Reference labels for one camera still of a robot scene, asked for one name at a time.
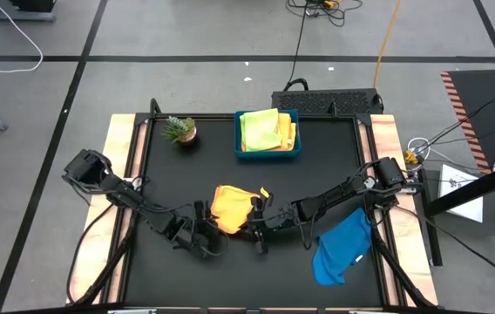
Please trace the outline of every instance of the blue towel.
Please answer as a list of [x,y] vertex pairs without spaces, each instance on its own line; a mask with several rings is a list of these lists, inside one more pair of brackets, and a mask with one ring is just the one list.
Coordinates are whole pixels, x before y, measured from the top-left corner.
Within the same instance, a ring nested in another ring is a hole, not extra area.
[[371,246],[371,226],[358,208],[336,227],[319,238],[313,258],[315,280],[320,285],[344,284],[344,271],[356,264]]

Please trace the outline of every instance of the black tabletop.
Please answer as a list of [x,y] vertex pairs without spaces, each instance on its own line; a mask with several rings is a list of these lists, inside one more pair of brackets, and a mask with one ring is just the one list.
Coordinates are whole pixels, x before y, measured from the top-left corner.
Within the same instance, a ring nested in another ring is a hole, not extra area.
[[[178,149],[153,128],[145,197],[168,207],[214,198],[219,185],[274,193],[274,207],[318,195],[352,175],[360,160],[352,121],[300,123],[302,151],[292,160],[241,161],[234,154],[231,120],[196,121],[199,142]],[[315,225],[315,236],[331,229],[360,207],[361,199],[331,209]],[[181,214],[190,215],[185,208]],[[273,214],[273,208],[265,216]],[[380,306],[371,252],[345,273],[344,285],[323,287],[313,278],[309,251],[298,229],[268,239],[269,253],[231,239],[224,256],[199,260],[171,245],[140,223],[128,269],[125,301],[172,307],[370,307]]]

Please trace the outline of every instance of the yellow towel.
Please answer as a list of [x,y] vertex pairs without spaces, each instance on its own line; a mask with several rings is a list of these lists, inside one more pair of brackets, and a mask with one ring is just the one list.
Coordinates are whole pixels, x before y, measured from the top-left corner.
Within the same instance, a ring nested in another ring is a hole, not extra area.
[[[296,139],[296,123],[290,123],[292,119],[288,113],[279,113],[279,131],[281,132],[281,145],[279,147],[267,149],[267,151],[291,151],[294,149]],[[243,141],[241,151],[246,151]]]
[[248,151],[259,152],[281,144],[276,108],[244,113],[240,116],[240,124],[241,142]]
[[290,132],[288,133],[288,137],[286,139],[286,147],[280,146],[273,149],[269,149],[270,151],[291,151],[294,149],[294,144],[296,141],[296,123],[290,123]]
[[219,229],[228,234],[238,232],[253,209],[252,197],[259,195],[233,186],[218,186],[214,191],[211,214],[218,217],[215,221]]

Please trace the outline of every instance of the small succulent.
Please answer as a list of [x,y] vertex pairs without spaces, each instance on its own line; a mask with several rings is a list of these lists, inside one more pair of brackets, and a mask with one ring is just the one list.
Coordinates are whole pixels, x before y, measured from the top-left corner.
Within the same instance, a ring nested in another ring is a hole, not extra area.
[[178,119],[170,116],[166,119],[166,127],[162,131],[162,136],[167,140],[176,142],[186,137],[195,128],[195,122],[191,118]]

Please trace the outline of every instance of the wooden table edge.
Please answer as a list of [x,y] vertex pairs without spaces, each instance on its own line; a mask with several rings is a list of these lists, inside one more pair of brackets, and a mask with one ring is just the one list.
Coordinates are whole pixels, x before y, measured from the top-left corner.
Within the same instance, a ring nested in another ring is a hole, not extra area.
[[[392,115],[371,115],[371,121],[378,157],[394,157],[397,159],[399,166],[401,166],[402,169],[405,169],[395,118]],[[122,177],[124,176],[127,157],[131,147],[134,122],[135,114],[113,114],[106,135],[103,154],[112,161],[114,173]],[[359,130],[362,139],[364,159],[369,161],[371,160],[371,154],[367,140],[368,135],[363,125],[360,125]],[[145,137],[146,123],[142,123],[139,126],[139,135],[137,137],[135,156],[133,156],[131,177],[139,175]],[[401,207],[416,211],[412,196],[398,195],[397,197]],[[85,227],[91,220],[98,216],[101,209],[107,204],[108,201],[103,195],[92,197]],[[95,226],[95,228],[91,229],[90,236],[87,236],[84,239],[73,271],[73,276],[71,277],[71,292],[74,299],[79,298],[85,293],[106,263],[110,243],[112,241],[115,212],[116,211],[113,210],[112,213],[109,213],[111,215],[107,215],[100,221],[103,222],[104,228],[97,228],[97,226]],[[130,216],[131,212],[126,210],[120,233],[121,237],[125,234]],[[397,255],[401,266],[407,272],[412,282],[422,291],[424,296],[430,300],[430,302],[436,304],[437,296],[431,278],[430,265],[428,263],[427,255],[425,254],[425,246],[420,231],[419,221],[416,217],[396,209],[390,211],[390,218],[392,222],[391,227],[395,236],[395,245],[397,246]],[[95,229],[103,229],[104,232],[99,234],[98,232],[94,232]],[[379,231],[383,237],[383,226],[380,226]],[[85,254],[81,254],[81,251],[85,252],[87,247],[89,247],[94,254],[86,254],[86,256]],[[109,288],[108,302],[117,302],[122,278],[122,264],[123,259],[120,260],[118,267],[112,274],[112,284]],[[390,267],[384,261],[383,270],[387,283],[389,302],[390,304],[396,305],[398,304],[398,301],[395,290],[395,278],[393,277]],[[408,295],[406,295],[406,299],[408,304],[412,305],[412,301]]]

